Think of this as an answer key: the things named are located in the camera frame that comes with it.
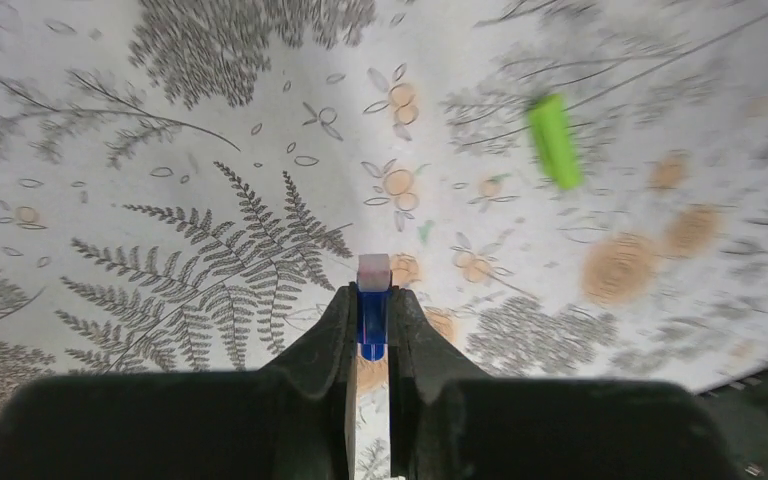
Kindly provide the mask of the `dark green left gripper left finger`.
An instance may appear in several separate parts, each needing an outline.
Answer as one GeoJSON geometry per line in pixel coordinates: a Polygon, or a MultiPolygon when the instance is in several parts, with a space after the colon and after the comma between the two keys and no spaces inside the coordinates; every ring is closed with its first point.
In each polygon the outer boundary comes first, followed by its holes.
{"type": "Polygon", "coordinates": [[[357,290],[250,371],[66,375],[0,414],[0,479],[350,479],[357,290]]]}

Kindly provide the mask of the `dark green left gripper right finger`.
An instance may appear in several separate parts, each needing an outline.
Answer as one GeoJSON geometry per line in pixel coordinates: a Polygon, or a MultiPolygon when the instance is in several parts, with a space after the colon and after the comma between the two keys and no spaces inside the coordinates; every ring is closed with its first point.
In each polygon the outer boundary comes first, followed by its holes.
{"type": "Polygon", "coordinates": [[[660,381],[497,378],[388,302],[390,469],[407,479],[735,479],[724,436],[660,381]]]}

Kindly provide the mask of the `blue pen cap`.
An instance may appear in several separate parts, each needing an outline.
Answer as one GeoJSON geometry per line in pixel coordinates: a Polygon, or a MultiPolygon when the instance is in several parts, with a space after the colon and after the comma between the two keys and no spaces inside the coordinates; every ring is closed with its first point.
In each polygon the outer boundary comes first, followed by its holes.
{"type": "Polygon", "coordinates": [[[388,344],[387,304],[392,288],[389,255],[361,255],[356,286],[357,343],[360,355],[369,362],[376,362],[384,357],[388,344]]]}

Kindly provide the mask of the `bright green pen cap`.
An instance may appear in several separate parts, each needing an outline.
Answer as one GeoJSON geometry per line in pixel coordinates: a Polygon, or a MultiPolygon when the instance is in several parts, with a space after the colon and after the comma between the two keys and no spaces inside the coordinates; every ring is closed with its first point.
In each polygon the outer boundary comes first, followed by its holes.
{"type": "Polygon", "coordinates": [[[578,188],[583,180],[563,97],[540,97],[526,115],[532,143],[544,174],[561,190],[578,188]]]}

